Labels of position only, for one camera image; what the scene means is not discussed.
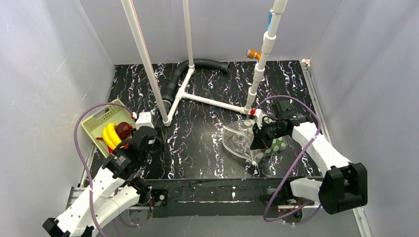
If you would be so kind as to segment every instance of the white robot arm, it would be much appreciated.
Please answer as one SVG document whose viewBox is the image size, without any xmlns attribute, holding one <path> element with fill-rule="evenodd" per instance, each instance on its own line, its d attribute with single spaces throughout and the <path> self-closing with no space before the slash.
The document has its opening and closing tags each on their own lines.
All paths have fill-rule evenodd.
<svg viewBox="0 0 419 237">
<path fill-rule="evenodd" d="M 90 208 L 93 207 L 100 226 L 105 226 L 132 205 L 146 202 L 151 187 L 141 178 L 126 181 L 145 162 L 149 151 L 160 147 L 159 134 L 151 123 L 150 112 L 142 113 L 128 146 L 116 148 L 104 161 L 95 178 L 93 189 L 86 188 L 77 200 L 57 218 L 48 218 L 43 228 L 51 237 L 96 236 Z M 126 183 L 113 197 L 113 192 Z"/>
<path fill-rule="evenodd" d="M 317 127 L 306 116 L 296 113 L 289 100 L 273 103 L 276 120 L 264 119 L 261 110 L 253 111 L 254 140 L 251 149 L 270 147 L 274 138 L 291 136 L 302 147 L 314 137 Z M 324 137 L 317 135 L 307 149 L 323 174 L 323 181 L 289 178 L 287 187 L 294 198 L 320 203 L 329 214 L 364 206 L 368 201 L 367 170 L 361 163 L 353 164 L 342 156 Z"/>
</svg>

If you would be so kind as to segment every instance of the gray wall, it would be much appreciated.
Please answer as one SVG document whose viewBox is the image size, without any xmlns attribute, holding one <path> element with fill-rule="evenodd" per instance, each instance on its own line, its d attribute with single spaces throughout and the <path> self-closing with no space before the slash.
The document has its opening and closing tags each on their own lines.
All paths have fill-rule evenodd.
<svg viewBox="0 0 419 237">
<path fill-rule="evenodd" d="M 267 13 L 274 0 L 191 0 L 195 58 L 248 61 L 260 50 Z M 270 60 L 310 58 L 341 0 L 290 0 Z M 81 0 L 114 64 L 141 63 L 119 0 Z M 135 9 L 153 63 L 187 59 L 181 0 L 135 0 Z"/>
<path fill-rule="evenodd" d="M 0 236 L 42 237 L 81 178 L 75 121 L 114 66 L 78 1 L 0 1 L 0 22 Z"/>
<path fill-rule="evenodd" d="M 374 236 L 418 236 L 419 2 L 344 0 L 311 60 L 334 146 L 368 169 Z"/>
</svg>

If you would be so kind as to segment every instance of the banana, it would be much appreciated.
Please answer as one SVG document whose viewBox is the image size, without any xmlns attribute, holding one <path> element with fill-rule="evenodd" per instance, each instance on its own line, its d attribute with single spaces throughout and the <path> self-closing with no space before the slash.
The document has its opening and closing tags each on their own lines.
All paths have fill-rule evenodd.
<svg viewBox="0 0 419 237">
<path fill-rule="evenodd" d="M 106 131 L 106 127 L 103 128 L 102 138 L 103 138 L 103 141 L 106 143 L 106 145 L 108 145 L 108 147 L 110 147 L 112 150 L 115 149 L 116 146 L 114 145 L 114 143 L 109 138 L 108 133 Z"/>
<path fill-rule="evenodd" d="M 122 140 L 117 135 L 115 131 L 115 124 L 110 122 L 102 131 L 103 141 L 108 145 L 109 148 L 115 150 L 117 145 L 122 142 Z"/>
<path fill-rule="evenodd" d="M 106 126 L 106 132 L 108 133 L 108 137 L 111 139 L 115 147 L 122 142 L 122 140 L 117 135 L 117 132 L 115 131 L 115 124 L 113 122 L 110 122 L 108 126 Z"/>
</svg>

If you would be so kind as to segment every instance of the yellow basket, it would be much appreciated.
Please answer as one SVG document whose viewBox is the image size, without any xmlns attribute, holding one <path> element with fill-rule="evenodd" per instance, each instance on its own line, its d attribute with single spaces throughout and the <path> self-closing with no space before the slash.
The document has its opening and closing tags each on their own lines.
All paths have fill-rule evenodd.
<svg viewBox="0 0 419 237">
<path fill-rule="evenodd" d="M 112 101 L 112 103 L 123 105 L 119 99 Z M 114 124 L 127 122 L 135 127 L 135 121 L 131 118 L 131 114 L 126 109 L 116 105 L 103 106 L 102 110 L 92 114 L 82 122 L 83 129 L 105 157 L 109 155 L 108 147 L 104 141 L 96 138 L 102 137 L 103 128 L 110 122 Z"/>
</svg>

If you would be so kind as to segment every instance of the black marble surface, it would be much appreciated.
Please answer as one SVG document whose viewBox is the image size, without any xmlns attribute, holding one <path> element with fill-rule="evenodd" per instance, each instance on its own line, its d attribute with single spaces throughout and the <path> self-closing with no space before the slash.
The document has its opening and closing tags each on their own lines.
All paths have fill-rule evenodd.
<svg viewBox="0 0 419 237">
<path fill-rule="evenodd" d="M 153 65 L 159 85 L 168 83 L 177 64 Z M 255 62 L 231 62 L 230 72 L 221 73 L 197 69 L 187 92 L 198 96 L 243 106 L 251 85 Z M 293 96 L 313 110 L 305 79 L 298 61 L 267 62 L 264 78 L 258 88 L 256 106 L 267 96 Z M 156 112 L 157 105 L 142 65 L 118 65 L 115 70 L 109 101 L 119 98 L 135 112 Z M 292 105 L 308 114 L 298 103 Z M 272 112 L 266 103 L 262 109 Z M 182 100 L 170 128 L 166 129 L 164 155 L 147 158 L 137 175 L 145 179 L 213 179 L 213 178 L 281 178 L 301 151 L 301 146 L 286 138 L 288 146 L 276 155 L 264 158 L 258 168 L 230 154 L 221 141 L 223 125 L 244 119 L 240 113 L 206 105 L 191 100 Z M 91 165 L 95 175 L 103 155 L 94 152 Z M 314 161 L 304 155 L 293 169 L 293 175 L 320 176 Z"/>
</svg>

